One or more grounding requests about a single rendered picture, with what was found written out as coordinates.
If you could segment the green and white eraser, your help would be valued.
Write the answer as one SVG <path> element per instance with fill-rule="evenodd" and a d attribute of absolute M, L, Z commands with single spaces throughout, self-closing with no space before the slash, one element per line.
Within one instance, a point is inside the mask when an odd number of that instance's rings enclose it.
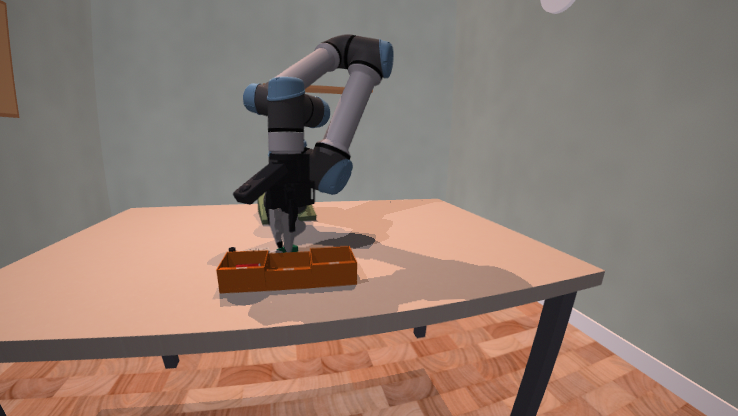
<path fill-rule="evenodd" d="M 298 252 L 298 246 L 293 245 L 292 252 Z M 282 248 L 279 248 L 279 249 L 270 251 L 269 253 L 287 253 L 287 252 L 286 252 L 285 248 L 282 247 Z"/>

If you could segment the orange rack of bins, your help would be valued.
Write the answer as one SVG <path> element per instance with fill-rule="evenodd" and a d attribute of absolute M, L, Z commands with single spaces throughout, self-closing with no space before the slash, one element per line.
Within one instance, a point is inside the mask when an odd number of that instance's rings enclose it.
<path fill-rule="evenodd" d="M 259 263 L 261 266 L 236 267 Z M 308 252 L 227 252 L 216 273 L 219 293 L 357 285 L 357 261 L 350 246 L 310 248 Z"/>

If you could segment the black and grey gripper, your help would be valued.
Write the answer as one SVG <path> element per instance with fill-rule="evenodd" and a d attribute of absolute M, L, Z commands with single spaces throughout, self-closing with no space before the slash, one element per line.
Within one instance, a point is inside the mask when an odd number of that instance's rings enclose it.
<path fill-rule="evenodd" d="M 298 219 L 298 207 L 315 204 L 315 181 L 310 181 L 309 154 L 269 153 L 269 159 L 284 159 L 278 162 L 285 163 L 289 172 L 267 190 L 265 210 L 278 249 L 284 246 L 286 252 L 291 252 L 294 237 L 306 229 L 305 222 Z M 313 188 L 313 199 L 311 199 L 311 188 Z M 284 245 L 281 239 L 282 234 Z"/>

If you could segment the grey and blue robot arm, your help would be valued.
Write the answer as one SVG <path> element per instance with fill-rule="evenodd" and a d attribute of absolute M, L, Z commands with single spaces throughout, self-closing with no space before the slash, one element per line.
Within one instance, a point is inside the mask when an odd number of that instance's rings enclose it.
<path fill-rule="evenodd" d="M 374 85 L 391 75 L 390 44 L 350 34 L 336 36 L 317 45 L 315 52 L 266 84 L 253 83 L 245 89 L 246 109 L 268 116 L 269 153 L 309 154 L 310 180 L 315 181 L 315 190 L 335 195 L 349 181 L 353 164 L 348 150 Z M 330 107 L 320 97 L 305 94 L 304 89 L 336 69 L 347 69 L 350 77 L 323 140 L 316 142 L 314 149 L 307 148 L 304 127 L 324 126 L 330 118 Z M 233 196 L 237 202 L 251 205 L 265 193 L 265 207 L 267 190 L 287 173 L 285 163 L 269 160 Z"/>

